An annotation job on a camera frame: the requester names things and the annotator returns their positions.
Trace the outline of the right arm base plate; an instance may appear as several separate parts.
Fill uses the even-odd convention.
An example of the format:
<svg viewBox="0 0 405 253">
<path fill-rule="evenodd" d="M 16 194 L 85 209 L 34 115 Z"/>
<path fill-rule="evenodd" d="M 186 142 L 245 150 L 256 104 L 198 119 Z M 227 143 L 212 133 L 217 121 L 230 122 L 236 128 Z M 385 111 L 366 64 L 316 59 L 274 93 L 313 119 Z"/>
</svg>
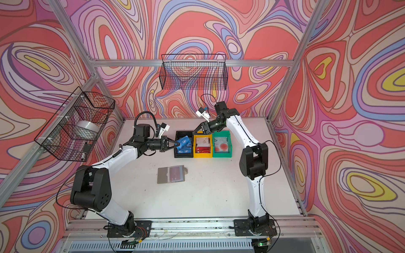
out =
<svg viewBox="0 0 405 253">
<path fill-rule="evenodd" d="M 233 229 L 238 237 L 270 236 L 272 238 L 278 235 L 277 225 L 273 219 L 259 225 L 255 225 L 248 219 L 235 219 L 233 223 L 230 229 Z"/>
</svg>

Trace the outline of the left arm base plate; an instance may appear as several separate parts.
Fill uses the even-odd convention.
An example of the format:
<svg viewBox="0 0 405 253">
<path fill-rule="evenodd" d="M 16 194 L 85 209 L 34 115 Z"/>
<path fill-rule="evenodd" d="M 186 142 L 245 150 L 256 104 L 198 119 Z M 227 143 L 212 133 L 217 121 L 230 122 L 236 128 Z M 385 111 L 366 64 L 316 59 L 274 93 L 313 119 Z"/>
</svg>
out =
<svg viewBox="0 0 405 253">
<path fill-rule="evenodd" d="M 145 239 L 150 236 L 152 223 L 151 220 L 135 220 L 124 225 L 109 223 L 104 226 L 104 230 L 108 238 Z"/>
</svg>

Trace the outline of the red VIP card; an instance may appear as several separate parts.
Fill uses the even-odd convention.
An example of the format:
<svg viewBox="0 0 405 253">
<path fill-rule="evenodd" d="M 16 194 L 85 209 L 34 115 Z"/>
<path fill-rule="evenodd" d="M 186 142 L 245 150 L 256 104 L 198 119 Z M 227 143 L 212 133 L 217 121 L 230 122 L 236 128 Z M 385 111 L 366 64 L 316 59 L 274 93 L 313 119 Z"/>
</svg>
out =
<svg viewBox="0 0 405 253">
<path fill-rule="evenodd" d="M 170 167 L 169 181 L 171 183 L 184 181 L 184 168 L 182 166 Z"/>
</svg>

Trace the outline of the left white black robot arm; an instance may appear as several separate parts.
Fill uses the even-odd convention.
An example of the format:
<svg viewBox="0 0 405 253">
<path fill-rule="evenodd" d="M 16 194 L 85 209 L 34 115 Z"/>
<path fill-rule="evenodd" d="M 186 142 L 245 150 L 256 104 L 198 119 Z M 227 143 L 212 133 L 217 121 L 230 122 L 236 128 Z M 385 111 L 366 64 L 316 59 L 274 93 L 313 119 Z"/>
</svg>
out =
<svg viewBox="0 0 405 253">
<path fill-rule="evenodd" d="M 113 200 L 110 177 L 148 150 L 166 152 L 177 147 L 178 142 L 165 135 L 169 129 L 169 125 L 156 121 L 154 126 L 135 122 L 132 137 L 115 153 L 98 163 L 78 169 L 70 203 L 104 218 L 112 236 L 134 237 L 138 228 L 134 215 Z"/>
</svg>

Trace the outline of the blue VIP card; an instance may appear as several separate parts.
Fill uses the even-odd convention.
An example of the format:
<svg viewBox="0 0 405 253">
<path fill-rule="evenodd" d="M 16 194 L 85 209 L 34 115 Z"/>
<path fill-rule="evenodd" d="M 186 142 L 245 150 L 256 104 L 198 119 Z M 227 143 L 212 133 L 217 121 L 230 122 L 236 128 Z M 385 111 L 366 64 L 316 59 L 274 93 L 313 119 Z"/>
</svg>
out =
<svg viewBox="0 0 405 253">
<path fill-rule="evenodd" d="M 189 136 L 184 136 L 177 140 L 177 142 L 179 143 L 179 145 L 177 146 L 178 150 L 192 147 L 192 141 L 190 140 Z"/>
</svg>

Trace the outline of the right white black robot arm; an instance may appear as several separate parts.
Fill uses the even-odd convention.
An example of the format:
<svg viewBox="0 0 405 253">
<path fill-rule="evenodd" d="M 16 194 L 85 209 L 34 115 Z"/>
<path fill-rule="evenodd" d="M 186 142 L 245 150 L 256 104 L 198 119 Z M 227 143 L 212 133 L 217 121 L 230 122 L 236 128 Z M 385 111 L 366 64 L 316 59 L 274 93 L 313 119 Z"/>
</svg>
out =
<svg viewBox="0 0 405 253">
<path fill-rule="evenodd" d="M 214 106 L 216 118 L 210 119 L 210 114 L 203 107 L 196 111 L 203 121 L 194 131 L 194 134 L 211 135 L 228 128 L 242 147 L 239 168 L 246 178 L 250 205 L 248 209 L 248 226 L 252 233 L 258 234 L 264 228 L 274 228 L 271 222 L 274 218 L 265 208 L 264 178 L 269 167 L 269 148 L 266 142 L 259 142 L 244 124 L 240 113 L 236 109 L 229 109 L 224 101 Z"/>
</svg>

